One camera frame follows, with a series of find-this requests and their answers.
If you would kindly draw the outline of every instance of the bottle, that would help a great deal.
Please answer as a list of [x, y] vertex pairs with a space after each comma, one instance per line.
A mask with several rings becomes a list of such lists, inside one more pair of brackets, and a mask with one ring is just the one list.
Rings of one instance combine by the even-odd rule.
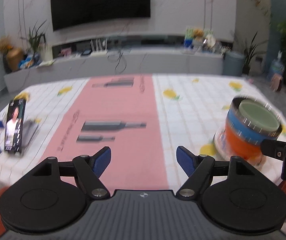
[[78, 142], [102, 142], [102, 141], [114, 141], [115, 137], [104, 137], [102, 135], [79, 135]]
[[117, 80], [110, 81], [105, 84], [93, 84], [92, 87], [132, 87], [134, 84], [133, 80]]
[[115, 131], [123, 128], [145, 128], [146, 123], [121, 122], [121, 121], [106, 121], [106, 122], [91, 122], [86, 121], [83, 124], [82, 131]]
[[267, 79], [269, 81], [272, 80], [272, 77], [274, 76], [274, 74], [280, 74], [281, 76], [283, 75], [285, 67], [281, 61], [281, 58], [282, 58], [282, 53], [279, 51], [277, 55], [277, 59], [273, 60], [272, 64], [270, 65], [270, 71], [267, 75]]

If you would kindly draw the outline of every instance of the orange bowl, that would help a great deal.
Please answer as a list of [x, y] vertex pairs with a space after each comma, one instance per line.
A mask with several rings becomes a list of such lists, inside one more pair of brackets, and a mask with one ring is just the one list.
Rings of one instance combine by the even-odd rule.
[[225, 124], [225, 136], [230, 148], [243, 159], [248, 160], [262, 155], [259, 145], [244, 141], [232, 130], [228, 122]]

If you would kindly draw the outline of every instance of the tablecloth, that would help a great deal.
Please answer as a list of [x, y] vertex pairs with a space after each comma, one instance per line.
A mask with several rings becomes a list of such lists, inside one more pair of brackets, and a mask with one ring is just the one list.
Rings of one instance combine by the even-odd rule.
[[[251, 95], [269, 102], [243, 78], [212, 75], [97, 77], [40, 84], [25, 91], [31, 99], [24, 119], [36, 118], [40, 125], [23, 157], [0, 155], [0, 187], [15, 183], [48, 156], [70, 161], [109, 146], [112, 160], [101, 180], [111, 193], [115, 189], [176, 192], [187, 179], [176, 161], [178, 146], [216, 158], [212, 139], [225, 123], [231, 100], [236, 95]], [[85, 122], [97, 121], [143, 125], [82, 130]], [[281, 122], [285, 129], [278, 140], [286, 141], [284, 116]], [[79, 135], [109, 140], [78, 142]], [[279, 184], [281, 167], [281, 161], [267, 158], [261, 172]], [[214, 178], [213, 183], [223, 179]], [[62, 180], [73, 183], [72, 178]]]

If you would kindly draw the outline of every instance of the white checkered tablecloth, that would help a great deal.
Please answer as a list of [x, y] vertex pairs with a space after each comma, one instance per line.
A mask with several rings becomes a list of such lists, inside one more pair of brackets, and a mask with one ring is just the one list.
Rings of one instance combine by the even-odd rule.
[[[229, 86], [230, 82], [240, 83], [243, 86], [241, 91], [233, 90]], [[153, 75], [153, 83], [167, 179], [174, 192], [187, 179], [187, 175], [176, 161], [176, 148], [179, 145], [183, 145], [198, 155], [202, 146], [212, 142], [218, 128], [225, 125], [228, 109], [223, 109], [223, 107], [229, 106], [237, 95], [251, 95], [270, 103], [254, 85], [249, 84], [243, 78], [209, 75]], [[172, 89], [180, 96], [175, 104], [163, 96], [163, 91], [166, 89]], [[286, 125], [285, 117], [281, 115], [281, 118], [282, 123]], [[278, 140], [286, 141], [286, 136], [281, 134]], [[281, 170], [282, 161], [267, 157], [261, 172], [278, 185], [281, 183]], [[226, 177], [215, 177], [213, 183], [224, 179]]]
[[[38, 130], [33, 140], [25, 149], [24, 157], [0, 155], [0, 188], [12, 185], [24, 174], [30, 171], [39, 162], [49, 141], [59, 126], [64, 114], [68, 111], [75, 99], [89, 79], [73, 79], [60, 82], [35, 85], [24, 91], [30, 93], [30, 101], [25, 108], [24, 119], [40, 119]], [[58, 97], [58, 91], [72, 86], [66, 95]], [[1, 133], [1, 148], [4, 148], [4, 130]]]
[[[74, 79], [31, 86], [25, 91], [31, 94], [26, 105], [25, 120], [40, 118], [40, 126], [24, 152], [24, 157], [0, 155], [0, 187], [11, 185], [30, 171], [40, 161], [51, 137], [59, 126], [64, 114], [89, 79]], [[176, 161], [176, 148], [185, 146], [198, 155], [200, 149], [210, 144], [217, 129], [224, 125], [232, 99], [236, 95], [251, 95], [266, 102], [259, 90], [242, 78], [200, 75], [153, 75], [155, 100], [164, 151], [166, 174], [169, 188], [176, 192], [187, 176]], [[230, 82], [242, 85], [239, 92], [233, 90]], [[64, 96], [57, 96], [58, 90], [72, 86]], [[179, 96], [172, 100], [164, 96], [165, 90], [173, 90]], [[286, 141], [286, 135], [279, 139]], [[275, 184], [281, 182], [282, 162], [268, 158], [261, 172]], [[223, 180], [214, 178], [213, 182]]]

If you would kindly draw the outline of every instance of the metal pivot screw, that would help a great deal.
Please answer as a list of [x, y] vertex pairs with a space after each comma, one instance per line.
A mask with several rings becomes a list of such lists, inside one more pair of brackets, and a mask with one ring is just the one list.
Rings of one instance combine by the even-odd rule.
[[191, 197], [195, 194], [195, 192], [190, 188], [184, 188], [180, 190], [179, 194], [183, 197]]
[[103, 188], [96, 188], [92, 190], [92, 195], [95, 197], [104, 197], [107, 194], [107, 191]]

